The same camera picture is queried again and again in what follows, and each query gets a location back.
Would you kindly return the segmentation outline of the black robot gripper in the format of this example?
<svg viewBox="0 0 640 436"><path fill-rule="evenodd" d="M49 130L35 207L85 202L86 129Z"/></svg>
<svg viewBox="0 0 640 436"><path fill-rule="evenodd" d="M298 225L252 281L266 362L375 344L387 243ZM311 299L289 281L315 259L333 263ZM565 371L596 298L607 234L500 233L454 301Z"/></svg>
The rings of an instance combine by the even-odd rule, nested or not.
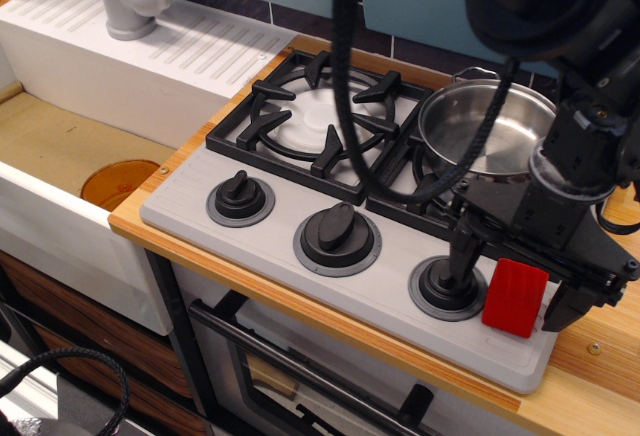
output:
<svg viewBox="0 0 640 436"><path fill-rule="evenodd" d="M563 280L545 312L543 331L561 332L593 305L621 300L631 281L631 254L599 226L588 204L563 199L533 179L466 178L452 191L463 216L449 244L449 286L470 285L489 242Z"/></svg>

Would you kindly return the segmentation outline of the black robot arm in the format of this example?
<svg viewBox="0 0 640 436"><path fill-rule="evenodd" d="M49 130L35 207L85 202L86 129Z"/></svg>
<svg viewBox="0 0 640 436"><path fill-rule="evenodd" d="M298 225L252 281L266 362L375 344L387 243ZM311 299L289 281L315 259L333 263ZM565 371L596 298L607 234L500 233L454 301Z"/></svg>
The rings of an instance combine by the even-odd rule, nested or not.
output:
<svg viewBox="0 0 640 436"><path fill-rule="evenodd" d="M615 305L636 260L598 225L594 205L639 182L639 0L465 0L491 50L559 71L556 116L530 177L473 181L459 197L515 252L560 279L543 327L558 332Z"/></svg>

